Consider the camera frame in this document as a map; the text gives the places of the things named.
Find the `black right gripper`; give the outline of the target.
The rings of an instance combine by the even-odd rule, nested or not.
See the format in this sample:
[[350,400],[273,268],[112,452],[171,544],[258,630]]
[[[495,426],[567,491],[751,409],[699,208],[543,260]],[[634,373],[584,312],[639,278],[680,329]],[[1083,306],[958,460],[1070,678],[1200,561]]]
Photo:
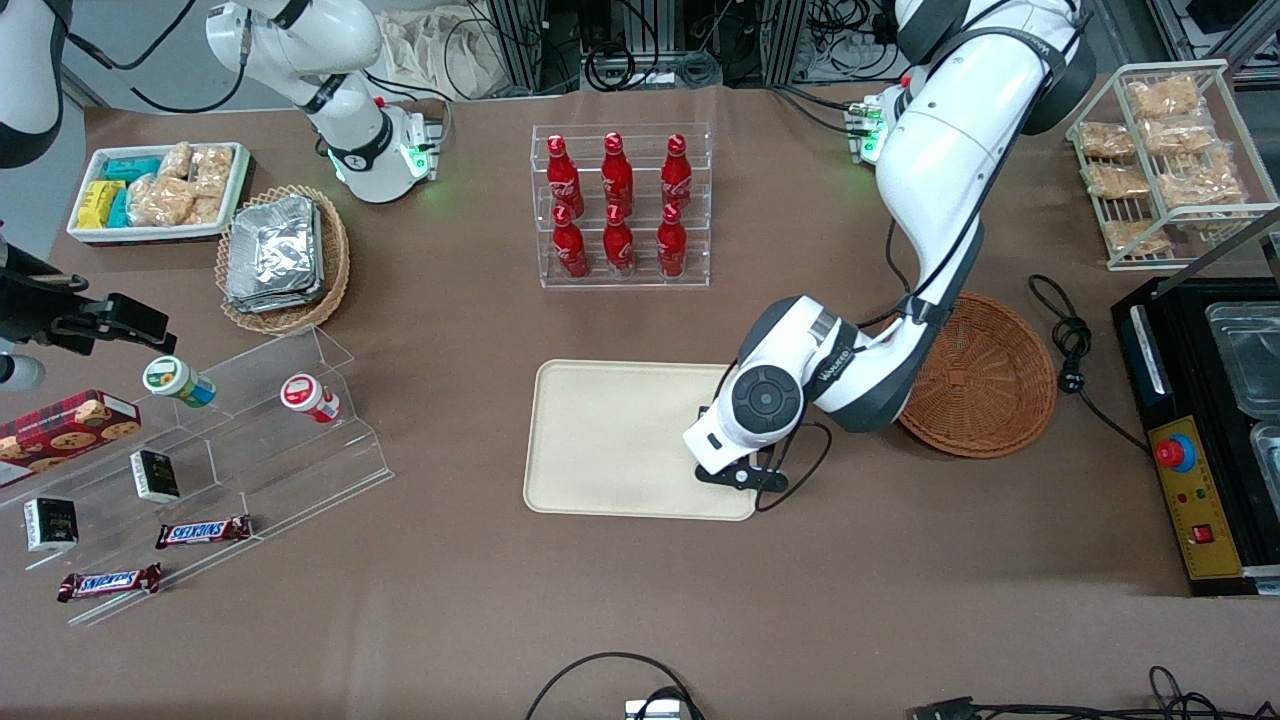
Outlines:
[[99,302],[99,322],[76,319],[88,300],[86,278],[12,246],[1,245],[1,337],[14,343],[35,342],[90,356],[99,338],[141,345],[173,355],[178,338],[168,329],[169,315],[123,293]]

